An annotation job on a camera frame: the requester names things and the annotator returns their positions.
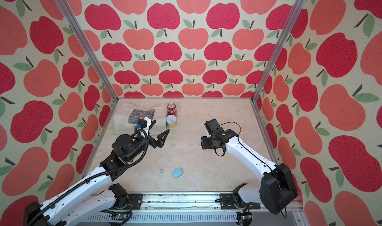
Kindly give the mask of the blue earbud charging case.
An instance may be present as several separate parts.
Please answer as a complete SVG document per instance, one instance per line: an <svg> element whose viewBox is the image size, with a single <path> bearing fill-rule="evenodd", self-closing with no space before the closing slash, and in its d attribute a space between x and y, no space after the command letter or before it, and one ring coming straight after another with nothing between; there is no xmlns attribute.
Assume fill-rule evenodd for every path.
<svg viewBox="0 0 382 226"><path fill-rule="evenodd" d="M183 169L182 168L176 168L173 172L172 172L172 176L174 178L179 178L180 176L183 175Z"/></svg>

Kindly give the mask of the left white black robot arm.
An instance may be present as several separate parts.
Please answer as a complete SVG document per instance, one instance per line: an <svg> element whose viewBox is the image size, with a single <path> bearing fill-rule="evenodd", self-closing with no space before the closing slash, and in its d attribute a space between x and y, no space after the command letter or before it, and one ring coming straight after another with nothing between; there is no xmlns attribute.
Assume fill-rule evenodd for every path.
<svg viewBox="0 0 382 226"><path fill-rule="evenodd" d="M155 123L147 117L139 119L133 134L119 135L111 154L86 178L43 203L30 203L24 211L23 225L75 226L98 212L124 209L130 202L128 193L112 182L138 164L150 146L164 146L170 131L151 137L149 131Z"/></svg>

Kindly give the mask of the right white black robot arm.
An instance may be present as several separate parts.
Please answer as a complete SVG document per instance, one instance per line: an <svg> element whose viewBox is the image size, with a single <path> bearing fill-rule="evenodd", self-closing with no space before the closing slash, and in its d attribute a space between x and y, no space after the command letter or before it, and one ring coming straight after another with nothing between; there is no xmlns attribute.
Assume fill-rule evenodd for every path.
<svg viewBox="0 0 382 226"><path fill-rule="evenodd" d="M231 129L224 130L216 119L205 123L207 136L202 137L203 150L219 148L239 159L260 181L259 188L243 183L232 191L232 204L238 209L247 209L252 203L262 204L277 215L297 198L298 192L290 168L266 159L249 147Z"/></svg>

